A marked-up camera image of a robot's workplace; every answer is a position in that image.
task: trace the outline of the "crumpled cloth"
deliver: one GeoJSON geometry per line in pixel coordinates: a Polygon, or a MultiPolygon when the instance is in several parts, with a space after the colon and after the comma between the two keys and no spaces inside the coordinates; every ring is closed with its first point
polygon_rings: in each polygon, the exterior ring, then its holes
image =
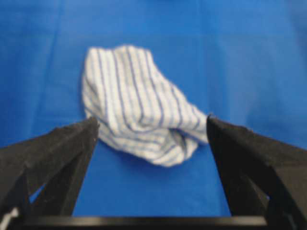
{"type": "Polygon", "coordinates": [[[86,116],[98,119],[109,146],[169,167],[208,143],[206,115],[162,75],[149,50],[92,47],[82,78],[86,116]]]}

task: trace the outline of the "dish towel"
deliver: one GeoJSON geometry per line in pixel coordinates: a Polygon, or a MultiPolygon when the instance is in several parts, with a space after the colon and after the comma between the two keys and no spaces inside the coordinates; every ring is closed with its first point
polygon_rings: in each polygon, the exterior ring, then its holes
{"type": "Polygon", "coordinates": [[[162,75],[149,50],[90,48],[82,93],[99,138],[117,150],[168,167],[208,143],[206,115],[162,75]]]}

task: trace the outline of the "blue fabric surface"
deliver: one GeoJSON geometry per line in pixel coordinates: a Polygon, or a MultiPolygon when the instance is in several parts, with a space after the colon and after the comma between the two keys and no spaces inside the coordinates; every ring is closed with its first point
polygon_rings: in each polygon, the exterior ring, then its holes
{"type": "MultiPolygon", "coordinates": [[[[203,112],[307,148],[306,12],[303,0],[3,0],[0,145],[83,119],[87,48],[133,44],[203,112]]],[[[209,146],[165,169],[99,142],[74,214],[229,210],[209,146]]]]}

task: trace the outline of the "striped towel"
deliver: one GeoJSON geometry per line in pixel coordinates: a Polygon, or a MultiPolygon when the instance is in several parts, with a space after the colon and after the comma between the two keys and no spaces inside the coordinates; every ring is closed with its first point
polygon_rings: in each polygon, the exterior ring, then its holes
{"type": "Polygon", "coordinates": [[[161,74],[149,50],[90,48],[83,101],[86,116],[100,123],[101,140],[150,163],[180,164],[198,142],[208,143],[206,115],[161,74]]]}

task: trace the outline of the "white towel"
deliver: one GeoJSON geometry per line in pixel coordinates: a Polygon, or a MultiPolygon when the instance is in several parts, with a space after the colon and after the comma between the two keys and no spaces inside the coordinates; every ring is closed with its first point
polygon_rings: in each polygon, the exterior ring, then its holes
{"type": "Polygon", "coordinates": [[[90,48],[83,101],[86,116],[100,123],[101,140],[150,163],[182,163],[198,142],[208,143],[206,115],[162,75],[149,50],[90,48]]]}

